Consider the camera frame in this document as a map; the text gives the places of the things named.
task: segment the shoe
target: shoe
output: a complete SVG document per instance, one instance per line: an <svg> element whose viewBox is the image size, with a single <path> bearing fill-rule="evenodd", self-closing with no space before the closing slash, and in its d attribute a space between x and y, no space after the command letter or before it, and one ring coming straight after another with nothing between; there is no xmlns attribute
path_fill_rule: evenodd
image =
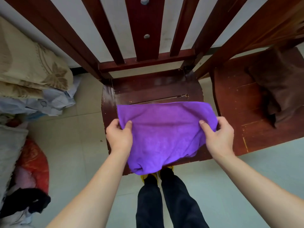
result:
<svg viewBox="0 0 304 228"><path fill-rule="evenodd" d="M165 167L165 168L169 168L169 169L172 169L172 171L173 171L173 169L174 169L174 166L167 166L167 167ZM158 171L158 176L159 176L159 178L161 179L161 170L160 171Z"/></svg>
<svg viewBox="0 0 304 228"><path fill-rule="evenodd" d="M158 177L157 177L157 174L156 173L151 173L151 174L145 174L145 175L141 175L141 180L143 181L143 183L145 183L145 179L149 176L149 175L152 175L156 178L157 180L157 185L158 185Z"/></svg>

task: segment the brown garment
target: brown garment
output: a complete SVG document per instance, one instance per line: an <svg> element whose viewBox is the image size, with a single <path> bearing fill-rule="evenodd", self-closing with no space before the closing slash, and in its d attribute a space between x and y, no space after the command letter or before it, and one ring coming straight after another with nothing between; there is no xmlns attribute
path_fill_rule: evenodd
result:
<svg viewBox="0 0 304 228"><path fill-rule="evenodd" d="M268 92L268 113L275 114L275 125L289 119L304 104L304 68L293 64L291 50L269 49L249 67L255 81Z"/></svg>

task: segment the beige blanket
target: beige blanket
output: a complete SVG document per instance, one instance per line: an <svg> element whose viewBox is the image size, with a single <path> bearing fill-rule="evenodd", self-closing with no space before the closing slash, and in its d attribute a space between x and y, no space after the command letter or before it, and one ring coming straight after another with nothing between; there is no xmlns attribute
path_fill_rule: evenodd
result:
<svg viewBox="0 0 304 228"><path fill-rule="evenodd" d="M62 58L0 16L0 96L43 98L43 89L68 90L72 84L73 74Z"/></svg>

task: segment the person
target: person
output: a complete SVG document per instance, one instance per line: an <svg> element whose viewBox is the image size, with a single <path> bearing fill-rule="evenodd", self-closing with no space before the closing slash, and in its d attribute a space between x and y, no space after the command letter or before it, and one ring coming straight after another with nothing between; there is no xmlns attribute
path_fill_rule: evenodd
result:
<svg viewBox="0 0 304 228"><path fill-rule="evenodd" d="M287 192L235 156L234 130L218 117L216 132L200 121L207 149L239 191L270 227L304 227L304 200ZM47 228L105 227L133 143L132 122L123 130L114 119L106 129L111 154L88 185L47 226ZM174 228L208 227L196 201L171 168L159 172L165 201ZM155 176L148 175L138 195L137 227L164 227L160 190Z"/></svg>

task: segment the purple cloth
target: purple cloth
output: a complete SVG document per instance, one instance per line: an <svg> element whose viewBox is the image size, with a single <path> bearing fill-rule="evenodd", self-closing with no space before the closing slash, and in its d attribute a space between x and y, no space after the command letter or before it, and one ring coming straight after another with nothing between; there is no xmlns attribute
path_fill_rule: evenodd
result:
<svg viewBox="0 0 304 228"><path fill-rule="evenodd" d="M205 102L186 101L164 104L117 105L120 126L133 123L133 145L128 159L132 172L144 175L182 157L193 157L206 143L199 120L213 131L217 118Z"/></svg>

